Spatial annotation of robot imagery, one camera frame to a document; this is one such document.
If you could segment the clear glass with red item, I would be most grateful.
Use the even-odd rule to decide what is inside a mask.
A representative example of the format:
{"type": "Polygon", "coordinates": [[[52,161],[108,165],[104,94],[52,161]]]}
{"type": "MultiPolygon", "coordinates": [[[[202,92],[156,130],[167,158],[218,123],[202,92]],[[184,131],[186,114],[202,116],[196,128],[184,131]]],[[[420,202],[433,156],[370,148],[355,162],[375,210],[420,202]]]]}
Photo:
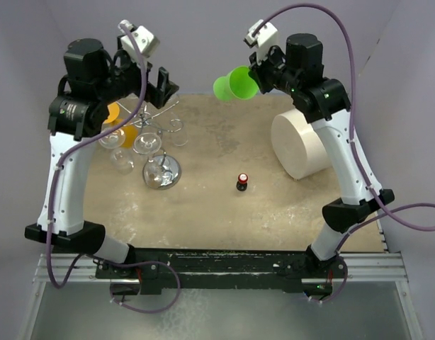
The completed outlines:
{"type": "Polygon", "coordinates": [[[122,128],[104,135],[98,143],[110,151],[110,162],[113,168],[121,174],[129,174],[134,169],[134,161],[130,151],[123,146],[126,134],[122,128]]]}

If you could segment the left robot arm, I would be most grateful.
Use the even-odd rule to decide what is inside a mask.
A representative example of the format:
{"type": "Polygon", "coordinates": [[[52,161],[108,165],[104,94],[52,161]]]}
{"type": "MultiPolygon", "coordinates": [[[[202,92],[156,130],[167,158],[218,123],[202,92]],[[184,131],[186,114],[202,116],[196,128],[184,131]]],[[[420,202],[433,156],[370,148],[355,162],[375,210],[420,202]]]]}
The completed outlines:
{"type": "Polygon", "coordinates": [[[133,246],[111,237],[103,225],[84,219],[84,194],[91,159],[108,105],[135,94],[162,108],[178,91],[161,67],[157,85],[148,82],[149,62],[140,63],[157,48],[157,38],[137,38],[133,47],[126,36],[118,37],[111,57],[93,38],[71,42],[64,54],[67,70],[49,107],[51,160],[45,202],[38,221],[24,230],[26,239],[112,262],[121,278],[137,268],[133,246]]]}

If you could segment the green plastic wine glass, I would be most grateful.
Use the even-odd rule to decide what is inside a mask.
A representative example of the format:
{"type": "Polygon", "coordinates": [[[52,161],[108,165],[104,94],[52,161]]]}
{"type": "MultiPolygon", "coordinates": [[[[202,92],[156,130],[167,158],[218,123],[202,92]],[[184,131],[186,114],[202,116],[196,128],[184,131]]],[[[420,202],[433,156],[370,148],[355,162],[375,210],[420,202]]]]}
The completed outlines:
{"type": "Polygon", "coordinates": [[[257,83],[249,76],[250,68],[242,65],[213,83],[213,93],[221,101],[249,100],[259,92],[257,83]]]}

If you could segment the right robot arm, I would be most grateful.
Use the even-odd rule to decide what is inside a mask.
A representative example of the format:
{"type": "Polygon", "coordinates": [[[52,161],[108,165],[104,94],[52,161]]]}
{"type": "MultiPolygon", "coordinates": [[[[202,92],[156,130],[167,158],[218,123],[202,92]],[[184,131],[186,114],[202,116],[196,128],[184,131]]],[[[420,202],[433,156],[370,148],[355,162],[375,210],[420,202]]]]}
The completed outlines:
{"type": "Polygon", "coordinates": [[[351,103],[344,85],[323,75],[323,45],[313,34],[290,35],[286,47],[271,45],[263,57],[249,56],[249,76],[262,94],[273,89],[288,94],[293,105],[322,142],[337,174],[340,198],[322,208],[325,224],[307,248],[307,272],[322,277],[331,268],[351,228],[394,201],[368,164],[358,136],[350,131],[351,103]]]}

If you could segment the clear wine glass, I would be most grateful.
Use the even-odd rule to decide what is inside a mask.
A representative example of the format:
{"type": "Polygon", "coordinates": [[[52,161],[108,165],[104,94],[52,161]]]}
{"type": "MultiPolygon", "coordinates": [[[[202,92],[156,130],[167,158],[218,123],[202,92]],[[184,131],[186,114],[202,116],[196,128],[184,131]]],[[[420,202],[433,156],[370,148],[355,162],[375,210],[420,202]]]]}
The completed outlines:
{"type": "Polygon", "coordinates": [[[182,147],[188,142],[188,134],[185,122],[182,121],[176,113],[178,105],[179,96],[174,94],[166,103],[167,111],[165,115],[167,119],[167,130],[169,131],[172,143],[177,147],[182,147]]]}
{"type": "Polygon", "coordinates": [[[162,150],[162,139],[154,132],[142,132],[133,142],[133,150],[146,157],[146,162],[142,169],[142,177],[145,184],[152,189],[161,190],[166,181],[166,169],[164,162],[166,155],[156,158],[157,153],[162,150]]]}

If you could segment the clear wine glass front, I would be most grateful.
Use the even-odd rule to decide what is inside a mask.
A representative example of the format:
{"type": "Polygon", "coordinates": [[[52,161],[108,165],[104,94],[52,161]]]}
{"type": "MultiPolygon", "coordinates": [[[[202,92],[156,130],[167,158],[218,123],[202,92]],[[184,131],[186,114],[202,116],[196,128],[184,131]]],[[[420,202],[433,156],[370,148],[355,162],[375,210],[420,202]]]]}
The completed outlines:
{"type": "Polygon", "coordinates": [[[162,150],[162,139],[154,132],[142,132],[133,142],[133,150],[146,157],[146,162],[142,169],[142,177],[145,184],[152,189],[161,190],[166,181],[166,169],[164,162],[166,155],[156,158],[157,153],[162,150]]]}

